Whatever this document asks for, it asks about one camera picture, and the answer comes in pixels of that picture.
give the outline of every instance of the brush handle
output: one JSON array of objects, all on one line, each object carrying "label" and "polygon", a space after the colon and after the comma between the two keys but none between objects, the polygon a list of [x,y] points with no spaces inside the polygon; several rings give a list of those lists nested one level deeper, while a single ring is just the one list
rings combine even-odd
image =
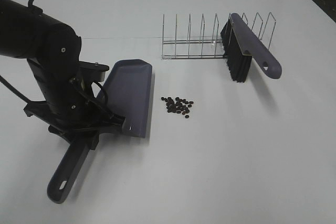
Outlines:
[{"label": "brush handle", "polygon": [[282,67],[237,13],[230,16],[233,32],[243,55],[252,56],[261,70],[272,79],[279,79]]}]

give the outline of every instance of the white tabletop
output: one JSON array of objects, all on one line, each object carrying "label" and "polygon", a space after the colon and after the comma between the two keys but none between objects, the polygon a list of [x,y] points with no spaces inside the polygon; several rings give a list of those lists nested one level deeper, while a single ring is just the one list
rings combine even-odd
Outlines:
[{"label": "white tabletop", "polygon": [[[26,118],[25,104],[0,86],[0,223],[336,222],[336,25],[311,0],[35,4],[82,36],[81,60],[152,64],[151,132],[145,140],[102,135],[57,205],[46,186],[68,144]],[[283,68],[279,80],[255,63],[242,84],[222,59],[161,60],[162,14],[173,24],[175,13],[197,23],[218,13],[224,25],[230,12],[252,19],[256,11],[277,18],[271,51]],[[0,63],[17,89],[43,98],[25,60]],[[168,95],[195,101],[190,119],[167,114],[160,97]]]}]

